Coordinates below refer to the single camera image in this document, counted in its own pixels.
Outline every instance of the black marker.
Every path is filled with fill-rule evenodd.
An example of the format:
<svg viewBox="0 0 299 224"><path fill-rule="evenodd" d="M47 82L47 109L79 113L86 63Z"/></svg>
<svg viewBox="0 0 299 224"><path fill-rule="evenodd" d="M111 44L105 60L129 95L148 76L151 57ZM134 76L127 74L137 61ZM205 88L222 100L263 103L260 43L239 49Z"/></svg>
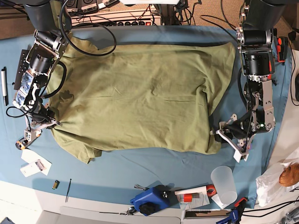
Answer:
<svg viewBox="0 0 299 224"><path fill-rule="evenodd" d="M8 105L7 89L6 89L6 69L5 67L1 70L1 81L2 81L2 95L4 99L4 105Z"/></svg>

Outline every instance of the clear plastic cup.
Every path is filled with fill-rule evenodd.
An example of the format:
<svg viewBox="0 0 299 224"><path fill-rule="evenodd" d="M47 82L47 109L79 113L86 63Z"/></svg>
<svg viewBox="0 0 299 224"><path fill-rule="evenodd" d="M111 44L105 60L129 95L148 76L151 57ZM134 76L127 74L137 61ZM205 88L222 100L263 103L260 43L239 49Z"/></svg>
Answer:
<svg viewBox="0 0 299 224"><path fill-rule="evenodd" d="M231 168L220 166L211 173L211 179L223 204L231 204L237 200L237 191Z"/></svg>

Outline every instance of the blue tablecloth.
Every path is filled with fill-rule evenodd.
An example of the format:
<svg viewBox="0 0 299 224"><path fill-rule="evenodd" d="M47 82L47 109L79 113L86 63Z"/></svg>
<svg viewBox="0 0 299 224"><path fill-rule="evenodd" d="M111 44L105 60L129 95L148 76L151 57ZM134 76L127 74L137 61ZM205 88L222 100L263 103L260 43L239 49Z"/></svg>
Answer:
<svg viewBox="0 0 299 224"><path fill-rule="evenodd" d="M118 44L151 43L211 46L232 42L223 30L214 27L194 26L152 26L152 27L110 27ZM109 33L100 28L76 30L74 36L88 39L99 48L113 44ZM11 83L15 74L22 49L28 49L34 43L32 36L24 36L0 41L0 67L7 67L9 102L15 91ZM245 113L237 88L237 73L240 68L236 55L232 81L217 109L211 116L211 124L218 126L219 121L228 120L233 113L238 117ZM20 167L25 164L21 151L15 148L16 140L23 135L24 118L12 119L6 116L6 107L0 104L0 180L21 186L65 195L70 178L72 179L69 196L129 204L130 199L140 193L135 184L142 186L168 185L170 188L191 188L211 184L210 174L220 165L233 170L238 198L248 197L248 207L253 208L256 201L255 179L266 169L271 152L277 139L285 111L291 77L291 54L285 65L276 63L273 86L273 105L276 127L270 133L259 134L252 143L247 162L239 164L233 159L234 150L227 144L215 155L203 155L194 152L180 153L165 148L145 148L103 152L100 158L86 165L61 149L54 141L49 130L29 148L52 163L48 176L38 173L25 178ZM58 189L52 190L55 180L59 180ZM211 203L209 208L217 208Z"/></svg>

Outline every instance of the small battery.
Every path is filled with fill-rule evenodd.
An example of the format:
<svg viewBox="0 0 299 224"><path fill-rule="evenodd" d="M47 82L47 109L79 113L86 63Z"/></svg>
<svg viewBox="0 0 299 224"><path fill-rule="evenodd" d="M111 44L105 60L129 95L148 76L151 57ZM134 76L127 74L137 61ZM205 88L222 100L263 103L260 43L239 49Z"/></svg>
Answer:
<svg viewBox="0 0 299 224"><path fill-rule="evenodd" d="M55 181L54 184L53 184L52 189L53 190L57 189L58 185L59 185L59 181Z"/></svg>

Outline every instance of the pen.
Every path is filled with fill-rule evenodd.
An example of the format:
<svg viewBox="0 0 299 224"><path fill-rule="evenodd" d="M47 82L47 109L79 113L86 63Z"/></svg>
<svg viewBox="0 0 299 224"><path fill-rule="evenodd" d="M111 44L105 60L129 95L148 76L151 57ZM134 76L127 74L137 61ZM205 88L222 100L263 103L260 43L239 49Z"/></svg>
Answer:
<svg viewBox="0 0 299 224"><path fill-rule="evenodd" d="M2 95L3 95L3 99L4 99L4 105L7 106L8 105L8 97L7 97L7 83L6 83L6 68L4 67L1 70L1 81L2 81Z"/></svg>

